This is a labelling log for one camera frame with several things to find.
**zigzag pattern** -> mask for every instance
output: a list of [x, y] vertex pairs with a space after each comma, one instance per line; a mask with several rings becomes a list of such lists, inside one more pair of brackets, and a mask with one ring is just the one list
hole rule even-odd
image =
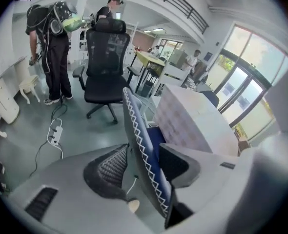
[[150, 178], [150, 181], [152, 183], [152, 186], [155, 190], [155, 194], [157, 196], [157, 199], [158, 199], [158, 202], [160, 204], [160, 207], [165, 215], [165, 217], [167, 216], [167, 213], [168, 213], [168, 206], [165, 205], [165, 199], [162, 198], [162, 191], [160, 191], [158, 189], [158, 186], [159, 186], [159, 183], [155, 181], [155, 174], [151, 171], [151, 165], [147, 162], [148, 160], [148, 155], [145, 153], [145, 147], [142, 145], [142, 141], [143, 141], [143, 138], [140, 136], [140, 133], [141, 131], [138, 129], [138, 122], [136, 121], [137, 120], [137, 117], [135, 116], [135, 112], [133, 110], [133, 106], [131, 105], [131, 101], [129, 100], [129, 96], [128, 96], [128, 93], [127, 93], [127, 88], [123, 88], [123, 94], [124, 94], [124, 98], [125, 98], [125, 101], [126, 101], [126, 105], [128, 107], [128, 110], [129, 110], [129, 114], [131, 116], [131, 120], [132, 120], [132, 126], [133, 126], [133, 129], [134, 129], [134, 134], [136, 136], [136, 142], [139, 146], [139, 149], [140, 149], [140, 152], [142, 154], [142, 159], [145, 163], [145, 168], [148, 172], [148, 177]]

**box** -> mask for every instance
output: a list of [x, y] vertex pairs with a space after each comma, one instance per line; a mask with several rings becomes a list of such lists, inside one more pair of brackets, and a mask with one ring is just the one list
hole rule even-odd
[[238, 140], [224, 117], [201, 93], [165, 85], [153, 121], [167, 143], [237, 156]]

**trash can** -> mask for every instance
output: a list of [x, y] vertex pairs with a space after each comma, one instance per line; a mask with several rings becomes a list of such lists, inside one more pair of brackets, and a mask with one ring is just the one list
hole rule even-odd
[[147, 97], [148, 94], [149, 94], [149, 92], [151, 91], [153, 85], [154, 85], [153, 82], [147, 80], [147, 81], [144, 83], [144, 86], [143, 86], [143, 89], [142, 89], [140, 95], [141, 95], [142, 97]]

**chair armrest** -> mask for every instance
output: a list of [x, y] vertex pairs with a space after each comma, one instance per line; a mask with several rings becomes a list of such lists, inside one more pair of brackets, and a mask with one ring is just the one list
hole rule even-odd
[[80, 77], [82, 77], [83, 72], [84, 72], [84, 66], [83, 65], [79, 66], [78, 68], [76, 68], [74, 70], [74, 72], [72, 72], [72, 77], [73, 78], [80, 78]]
[[83, 72], [84, 72], [84, 66], [80, 66], [80, 67], [76, 68], [74, 70], [74, 72], [72, 72], [72, 77], [73, 78], [79, 78], [80, 85], [81, 85], [82, 89], [85, 90], [85, 85], [84, 85], [84, 81], [82, 78]]
[[130, 66], [127, 66], [127, 68], [128, 68], [128, 70], [129, 70], [130, 72], [132, 72], [132, 74], [133, 74], [134, 76], [140, 76], [140, 72], [138, 72], [136, 69], [134, 69], [134, 68], [132, 68], [132, 67], [130, 67]]

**chair base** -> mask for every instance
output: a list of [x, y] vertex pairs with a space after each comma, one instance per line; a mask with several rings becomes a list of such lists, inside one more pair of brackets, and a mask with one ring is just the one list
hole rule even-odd
[[107, 106], [107, 107], [109, 108], [109, 110], [110, 110], [110, 112], [111, 112], [111, 114], [112, 114], [112, 116], [113, 116], [113, 118], [114, 118], [113, 123], [114, 123], [114, 124], [118, 124], [117, 117], [116, 117], [116, 115], [115, 115], [115, 112], [114, 112], [111, 104], [99, 104], [99, 105], [97, 105], [96, 107], [92, 108], [92, 109], [86, 114], [86, 118], [87, 118], [87, 119], [90, 119], [90, 118], [91, 118], [91, 114], [93, 114], [94, 112], [96, 112], [97, 110], [99, 110], [100, 108], [102, 108], [102, 107], [104, 107], [104, 106]]

